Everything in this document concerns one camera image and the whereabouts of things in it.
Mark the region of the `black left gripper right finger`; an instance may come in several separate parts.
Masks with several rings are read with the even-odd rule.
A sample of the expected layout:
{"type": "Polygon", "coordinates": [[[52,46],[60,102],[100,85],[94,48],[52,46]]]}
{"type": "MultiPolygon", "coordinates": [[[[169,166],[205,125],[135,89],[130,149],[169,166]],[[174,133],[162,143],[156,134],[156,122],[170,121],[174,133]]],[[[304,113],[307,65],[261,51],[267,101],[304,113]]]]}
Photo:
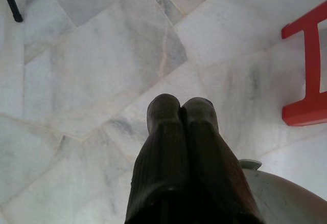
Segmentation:
{"type": "Polygon", "coordinates": [[[239,161],[219,133],[213,104],[163,98],[163,114],[182,126],[189,167],[185,199],[163,205],[164,223],[263,223],[239,161]]]}

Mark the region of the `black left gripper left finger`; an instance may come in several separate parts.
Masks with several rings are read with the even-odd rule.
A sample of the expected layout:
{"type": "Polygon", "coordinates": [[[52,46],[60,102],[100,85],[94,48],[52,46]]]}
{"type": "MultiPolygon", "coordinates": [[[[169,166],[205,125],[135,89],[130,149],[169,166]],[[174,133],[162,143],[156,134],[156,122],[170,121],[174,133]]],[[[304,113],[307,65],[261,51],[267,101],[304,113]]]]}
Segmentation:
{"type": "Polygon", "coordinates": [[[178,99],[154,98],[147,128],[133,168],[126,222],[187,223],[189,164],[178,99]]]}

